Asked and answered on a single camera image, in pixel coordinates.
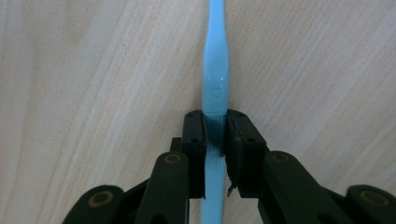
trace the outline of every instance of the light wood grain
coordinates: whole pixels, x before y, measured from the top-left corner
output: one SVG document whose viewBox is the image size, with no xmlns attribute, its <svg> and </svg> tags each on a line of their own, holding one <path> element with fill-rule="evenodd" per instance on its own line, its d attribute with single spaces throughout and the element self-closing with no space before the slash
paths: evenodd
<svg viewBox="0 0 396 224">
<path fill-rule="evenodd" d="M 149 177 L 201 107 L 206 7 L 1 0 L 1 223 L 61 223 L 86 190 Z M 230 108 L 322 186 L 396 194 L 395 2 L 232 0 L 226 11 Z M 256 201 L 235 192 L 224 223 L 261 223 Z"/>
</svg>

